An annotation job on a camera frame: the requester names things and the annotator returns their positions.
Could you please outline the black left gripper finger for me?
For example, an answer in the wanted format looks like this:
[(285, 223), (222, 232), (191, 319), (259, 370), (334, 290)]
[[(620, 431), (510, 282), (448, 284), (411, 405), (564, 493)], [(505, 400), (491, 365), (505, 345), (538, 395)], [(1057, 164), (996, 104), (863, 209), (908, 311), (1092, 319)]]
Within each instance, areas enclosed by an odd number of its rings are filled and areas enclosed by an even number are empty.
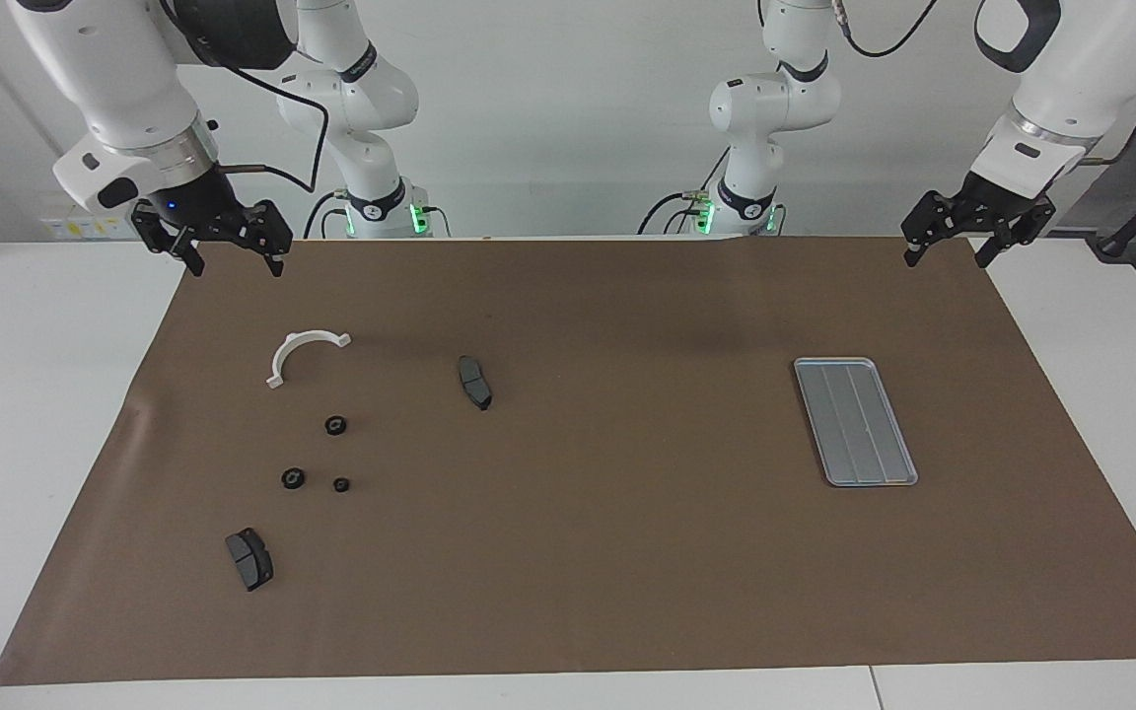
[(989, 237), (975, 252), (975, 264), (978, 268), (986, 269), (1001, 252), (1013, 247), (1029, 247), (1038, 239), (1055, 211), (1053, 202), (1037, 202), (1013, 222), (1006, 220), (1006, 217), (995, 217), (989, 224)]
[(943, 197), (939, 192), (927, 192), (907, 214), (901, 222), (901, 231), (907, 241), (903, 261), (909, 268), (914, 268), (920, 262), (928, 248), (957, 236), (953, 207), (955, 203), (951, 198)]

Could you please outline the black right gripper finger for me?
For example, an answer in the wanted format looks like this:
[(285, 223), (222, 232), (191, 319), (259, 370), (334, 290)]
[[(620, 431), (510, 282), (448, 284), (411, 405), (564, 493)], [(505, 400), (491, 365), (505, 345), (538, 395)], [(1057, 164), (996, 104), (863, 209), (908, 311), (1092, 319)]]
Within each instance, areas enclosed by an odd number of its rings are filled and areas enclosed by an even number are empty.
[(153, 254), (169, 254), (172, 259), (179, 261), (184, 268), (193, 275), (201, 277), (204, 270), (204, 260), (199, 254), (185, 231), (179, 234), (172, 234), (164, 228), (159, 219), (135, 219), (134, 229), (141, 242)]
[(283, 259), (293, 243), (289, 222), (270, 199), (261, 199), (239, 214), (239, 247), (260, 254), (272, 277), (281, 277)]

